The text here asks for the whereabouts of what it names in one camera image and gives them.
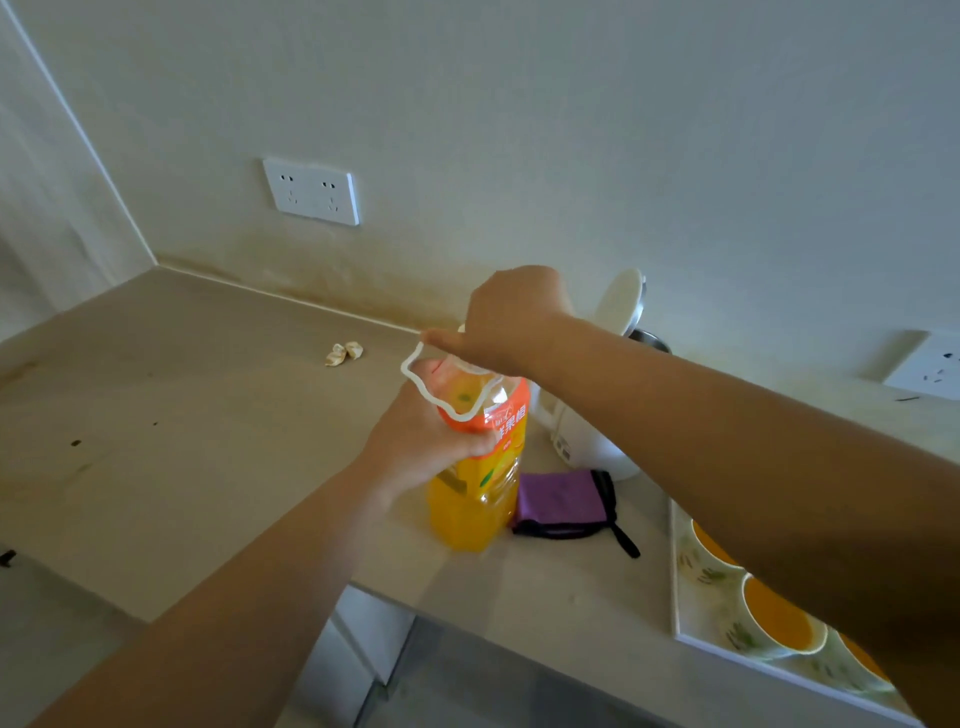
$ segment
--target person's left hand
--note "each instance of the person's left hand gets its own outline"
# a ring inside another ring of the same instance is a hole
[[[435,359],[422,359],[411,369],[426,379],[436,366]],[[444,422],[436,405],[425,400],[408,380],[373,427],[357,460],[376,469],[384,487],[395,497],[425,483],[458,460],[485,455],[495,447],[495,432],[458,432]]]

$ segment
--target person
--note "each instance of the person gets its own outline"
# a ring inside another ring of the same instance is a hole
[[[927,725],[957,724],[960,467],[577,319],[550,268],[496,273],[466,333],[422,339],[560,397],[747,570],[861,644]],[[450,429],[405,383],[349,466],[33,725],[272,726],[377,520],[491,437]]]

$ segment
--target orange juice bottle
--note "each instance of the orange juice bottle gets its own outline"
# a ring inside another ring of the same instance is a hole
[[[501,376],[448,356],[426,381],[410,371],[422,344],[400,369],[441,417],[463,432],[495,430],[496,447],[438,473],[427,484],[430,524],[448,546],[482,551],[516,510],[519,461],[530,389],[521,376]]]

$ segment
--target purple pouch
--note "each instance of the purple pouch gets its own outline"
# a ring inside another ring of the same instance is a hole
[[[624,551],[640,556],[616,524],[616,494],[606,471],[521,473],[511,528],[542,539],[583,539],[609,528]]]

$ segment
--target double power outlet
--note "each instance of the double power outlet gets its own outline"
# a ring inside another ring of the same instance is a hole
[[[883,383],[923,395],[960,400],[960,334],[927,334]]]
[[[264,159],[263,171],[281,212],[341,225],[360,224],[350,172],[282,159]]]

